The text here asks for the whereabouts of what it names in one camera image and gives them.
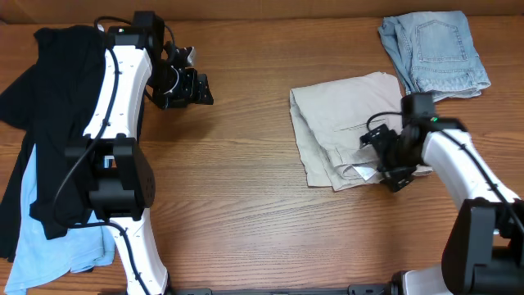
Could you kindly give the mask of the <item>beige khaki shorts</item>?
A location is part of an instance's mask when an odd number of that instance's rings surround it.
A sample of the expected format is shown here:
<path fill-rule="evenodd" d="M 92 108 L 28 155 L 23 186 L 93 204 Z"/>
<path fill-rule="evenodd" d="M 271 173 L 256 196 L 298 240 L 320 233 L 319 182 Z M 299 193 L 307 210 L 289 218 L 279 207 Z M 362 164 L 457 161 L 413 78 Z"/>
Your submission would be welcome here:
<path fill-rule="evenodd" d="M 385 124 L 400 132 L 402 98 L 397 78 L 384 72 L 340 79 L 290 91 L 290 114 L 300 160 L 310 187 L 335 191 L 378 184 L 378 157 L 360 147 L 370 116 L 385 111 L 370 126 Z"/>

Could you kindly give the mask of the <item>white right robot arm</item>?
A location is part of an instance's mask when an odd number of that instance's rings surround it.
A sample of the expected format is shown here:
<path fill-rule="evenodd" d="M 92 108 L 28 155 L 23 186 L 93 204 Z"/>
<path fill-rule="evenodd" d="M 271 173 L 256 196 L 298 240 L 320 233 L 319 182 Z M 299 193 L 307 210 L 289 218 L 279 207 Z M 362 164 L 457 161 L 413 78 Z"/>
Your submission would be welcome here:
<path fill-rule="evenodd" d="M 483 161 L 459 120 L 408 118 L 401 134 L 380 125 L 359 141 L 377 153 L 392 192 L 412 181 L 418 165 L 430 166 L 458 208 L 441 263 L 395 274 L 386 294 L 523 292 L 523 201 Z"/>

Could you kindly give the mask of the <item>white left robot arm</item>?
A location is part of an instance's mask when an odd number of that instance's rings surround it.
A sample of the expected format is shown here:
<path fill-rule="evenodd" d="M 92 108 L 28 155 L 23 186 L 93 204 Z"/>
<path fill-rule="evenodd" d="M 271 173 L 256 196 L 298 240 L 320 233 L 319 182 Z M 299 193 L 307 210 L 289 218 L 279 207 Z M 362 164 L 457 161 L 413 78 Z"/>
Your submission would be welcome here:
<path fill-rule="evenodd" d="M 62 222 L 67 229 L 110 231 L 127 279 L 127 294 L 171 294 L 169 271 L 160 259 L 152 225 L 156 195 L 153 169 L 138 138 L 143 101 L 162 110 L 214 102 L 206 75 L 192 66 L 194 48 L 164 41 L 164 25 L 112 26 L 106 68 L 92 119 L 65 155 L 64 181 L 79 191 L 94 222 Z"/>

